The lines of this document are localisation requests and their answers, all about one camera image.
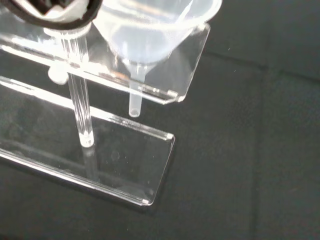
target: funnel stem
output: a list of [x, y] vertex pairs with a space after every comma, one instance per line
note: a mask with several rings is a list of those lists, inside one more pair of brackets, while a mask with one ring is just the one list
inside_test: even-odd
[[[135, 74], [135, 75], [131, 75], [131, 78], [133, 80], [139, 81], [141, 83], [145, 82], [145, 77], [146, 75], [144, 73], [141, 74]], [[138, 82], [130, 82], [130, 89], [137, 91], [139, 93], [142, 93], [142, 88], [140, 87], [140, 84]], [[134, 93], [134, 92], [130, 92], [130, 100], [129, 100], [129, 115], [132, 118], [137, 118], [140, 116], [141, 113], [141, 105], [142, 105], [142, 96]]]

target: black rubber ring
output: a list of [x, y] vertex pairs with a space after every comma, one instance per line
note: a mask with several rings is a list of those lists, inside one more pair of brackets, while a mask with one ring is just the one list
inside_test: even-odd
[[87, 7], [87, 11], [83, 15], [83, 17], [72, 22], [52, 22], [42, 20], [25, 12], [15, 2], [11, 0], [0, 0], [0, 3], [3, 4], [13, 14], [17, 15], [19, 18], [26, 21], [27, 23], [47, 29], [72, 30], [84, 27], [88, 25], [90, 22], [92, 22], [92, 20], [94, 20], [98, 14], [102, 1], [103, 0], [90, 0]]

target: clear acrylic stand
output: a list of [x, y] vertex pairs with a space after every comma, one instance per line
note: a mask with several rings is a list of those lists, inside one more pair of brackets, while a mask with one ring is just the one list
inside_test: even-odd
[[[124, 91], [138, 101], [180, 102], [209, 30], [207, 24], [194, 29], [142, 82], [130, 78], [94, 26], [68, 38], [27, 24], [0, 6], [0, 50], [49, 66], [51, 80], [68, 82], [63, 87], [70, 91], [66, 98], [24, 76], [1, 76], [0, 69], [0, 156], [140, 206], [151, 205], [174, 135], [90, 106], [87, 85]], [[43, 81], [50, 79], [43, 76]]]

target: black tablecloth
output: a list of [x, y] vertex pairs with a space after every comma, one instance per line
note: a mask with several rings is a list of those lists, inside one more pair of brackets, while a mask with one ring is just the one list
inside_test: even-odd
[[[0, 163], [0, 235], [319, 240], [319, 12], [318, 0], [224, 0], [186, 99], [143, 102], [139, 121], [177, 137], [151, 209]], [[7, 77], [45, 74], [1, 54]], [[103, 97], [101, 108], [127, 116], [128, 95]]]

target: acrylic base plate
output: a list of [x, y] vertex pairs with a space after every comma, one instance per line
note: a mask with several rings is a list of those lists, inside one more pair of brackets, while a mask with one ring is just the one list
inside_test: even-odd
[[94, 107], [90, 111], [95, 144], [83, 148], [70, 99], [0, 76], [0, 157], [151, 205], [175, 137]]

